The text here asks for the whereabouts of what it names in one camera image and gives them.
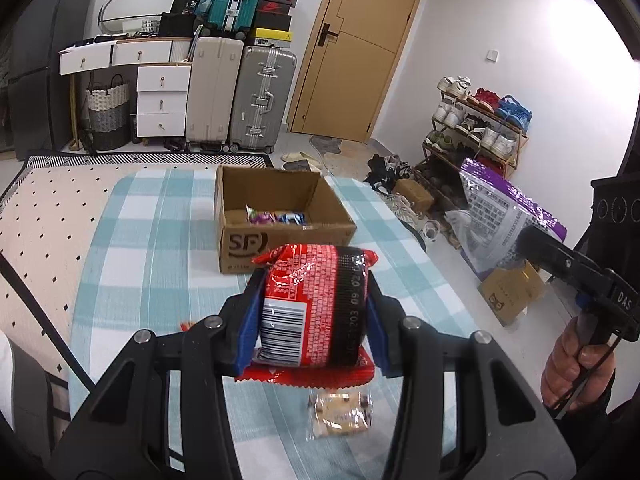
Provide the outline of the person's right hand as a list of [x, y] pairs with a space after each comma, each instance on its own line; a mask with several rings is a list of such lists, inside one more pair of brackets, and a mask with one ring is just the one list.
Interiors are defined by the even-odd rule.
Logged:
[[[576, 382], [580, 370], [591, 370], [602, 359], [610, 347], [607, 344], [594, 344], [582, 347], [577, 333], [577, 318], [573, 318], [555, 341], [541, 376], [540, 393], [542, 403], [551, 408], [562, 396], [565, 396]], [[615, 354], [611, 353], [598, 369], [588, 378], [585, 387], [568, 409], [570, 412], [596, 403], [616, 369]]]

